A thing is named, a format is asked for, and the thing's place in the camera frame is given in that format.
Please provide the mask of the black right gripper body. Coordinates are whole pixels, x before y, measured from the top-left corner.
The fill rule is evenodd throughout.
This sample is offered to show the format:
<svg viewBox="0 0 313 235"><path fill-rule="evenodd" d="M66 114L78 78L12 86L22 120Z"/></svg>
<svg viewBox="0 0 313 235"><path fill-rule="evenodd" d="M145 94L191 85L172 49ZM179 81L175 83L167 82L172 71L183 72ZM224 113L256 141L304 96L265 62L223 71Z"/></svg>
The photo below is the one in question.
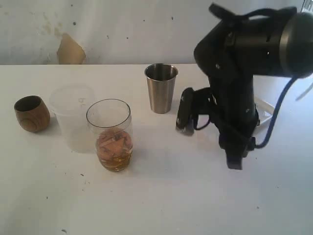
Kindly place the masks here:
<svg viewBox="0 0 313 235"><path fill-rule="evenodd" d="M259 122L255 103L247 109L241 109L237 104L230 105L234 110L227 114L222 104L215 100L211 88L192 91L190 119L193 129L199 131L214 124L219 131L220 148L228 157L245 157L253 150L252 135Z"/></svg>

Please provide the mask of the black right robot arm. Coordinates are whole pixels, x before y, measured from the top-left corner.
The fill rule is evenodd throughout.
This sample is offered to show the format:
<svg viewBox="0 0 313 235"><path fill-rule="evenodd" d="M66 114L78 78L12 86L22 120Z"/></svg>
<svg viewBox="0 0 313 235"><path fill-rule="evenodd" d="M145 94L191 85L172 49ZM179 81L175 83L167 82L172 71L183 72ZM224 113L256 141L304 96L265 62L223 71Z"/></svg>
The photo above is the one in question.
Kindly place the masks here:
<svg viewBox="0 0 313 235"><path fill-rule="evenodd" d="M220 21L197 44L194 58L210 86L195 92L192 114L208 115L218 128L228 168L240 170L249 151L267 145L277 118L272 117L265 139L256 144L253 77L288 77L290 87L312 74L313 16L296 7L237 15L215 3L209 11Z"/></svg>

